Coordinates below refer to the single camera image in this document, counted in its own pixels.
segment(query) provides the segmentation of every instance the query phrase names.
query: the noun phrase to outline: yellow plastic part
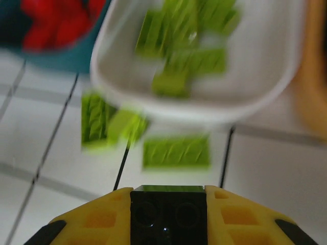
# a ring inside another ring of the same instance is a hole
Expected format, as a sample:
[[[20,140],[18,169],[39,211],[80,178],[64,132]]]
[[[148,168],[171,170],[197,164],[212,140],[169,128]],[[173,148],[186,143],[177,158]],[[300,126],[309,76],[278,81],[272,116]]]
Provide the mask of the yellow plastic part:
[[[308,1],[303,58],[293,88],[302,121],[327,142],[327,64],[322,50],[325,7],[325,0]]]
[[[51,222],[67,225],[51,245],[130,245],[130,192],[123,188]],[[206,186],[209,245],[293,245],[275,219],[285,215],[215,186]]]

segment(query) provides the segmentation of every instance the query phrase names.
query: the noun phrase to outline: white tile floor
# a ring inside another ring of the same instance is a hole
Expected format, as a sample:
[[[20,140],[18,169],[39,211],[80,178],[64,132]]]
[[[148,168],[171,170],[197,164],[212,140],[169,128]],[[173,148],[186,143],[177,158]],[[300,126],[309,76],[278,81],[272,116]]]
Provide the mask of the white tile floor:
[[[6,220],[0,224],[0,244],[5,245],[23,244],[55,216],[112,191],[125,152],[124,145],[99,155],[81,152],[78,101],[90,87],[87,77],[80,77],[74,87],[75,74],[29,64],[24,70],[23,63],[0,54],[0,218]],[[310,133],[291,103],[288,89],[236,125],[234,133],[211,132],[209,171],[143,172],[140,142],[127,155],[119,188],[219,185],[226,166],[226,189],[284,212],[320,244],[327,244],[327,146],[306,142]],[[195,131],[154,124],[145,137]]]

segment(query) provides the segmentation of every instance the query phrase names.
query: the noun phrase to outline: white plastic container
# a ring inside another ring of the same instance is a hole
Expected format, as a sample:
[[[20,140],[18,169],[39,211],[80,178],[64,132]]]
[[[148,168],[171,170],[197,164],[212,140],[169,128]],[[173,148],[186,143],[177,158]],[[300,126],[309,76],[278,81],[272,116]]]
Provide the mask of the white plastic container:
[[[113,0],[91,59],[91,80],[109,102],[151,119],[188,124],[234,123],[272,102],[290,83],[301,56],[305,0],[238,0],[242,22],[227,40],[228,72],[198,79],[188,100],[151,91],[162,62],[134,53],[149,8],[163,0]]]

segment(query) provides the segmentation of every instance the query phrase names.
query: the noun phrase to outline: red object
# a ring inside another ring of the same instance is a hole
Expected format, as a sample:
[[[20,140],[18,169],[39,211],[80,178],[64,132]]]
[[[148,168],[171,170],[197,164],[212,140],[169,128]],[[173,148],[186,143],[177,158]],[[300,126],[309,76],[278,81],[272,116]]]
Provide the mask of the red object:
[[[73,43],[83,36],[83,34],[86,34],[91,27],[92,22],[86,10],[63,19],[59,25],[55,38],[55,47],[64,47]]]
[[[89,0],[84,6],[82,0],[21,0],[21,9],[34,19],[23,47],[41,51],[74,43],[92,28],[105,3]]]

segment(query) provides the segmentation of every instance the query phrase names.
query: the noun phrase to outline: white bowl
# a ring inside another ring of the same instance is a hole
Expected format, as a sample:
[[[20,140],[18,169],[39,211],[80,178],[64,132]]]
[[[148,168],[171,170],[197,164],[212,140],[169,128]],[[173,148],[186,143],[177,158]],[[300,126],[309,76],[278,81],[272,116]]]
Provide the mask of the white bowl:
[[[301,55],[305,0],[238,0],[242,22],[227,40],[228,71],[196,79],[188,100],[151,91],[163,62],[134,53],[149,8],[162,0],[113,0],[91,59],[91,81],[105,98],[151,119],[188,124],[234,123],[272,102],[295,75]]]

